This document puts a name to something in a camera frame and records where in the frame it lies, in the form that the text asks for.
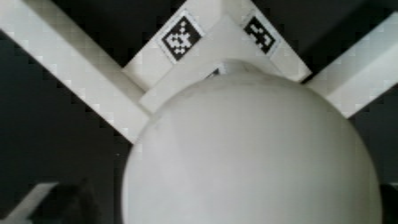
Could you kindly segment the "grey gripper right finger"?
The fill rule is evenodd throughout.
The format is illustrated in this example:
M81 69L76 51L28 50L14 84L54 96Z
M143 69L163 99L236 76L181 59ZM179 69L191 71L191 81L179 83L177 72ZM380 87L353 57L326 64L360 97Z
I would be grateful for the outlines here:
M380 185L381 224L398 224L398 184Z

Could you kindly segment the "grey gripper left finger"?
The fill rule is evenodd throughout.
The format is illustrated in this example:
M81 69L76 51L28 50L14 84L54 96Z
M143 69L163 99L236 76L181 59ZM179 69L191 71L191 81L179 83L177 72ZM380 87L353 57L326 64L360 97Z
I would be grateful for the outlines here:
M38 183L0 224L101 224L99 205L88 180Z

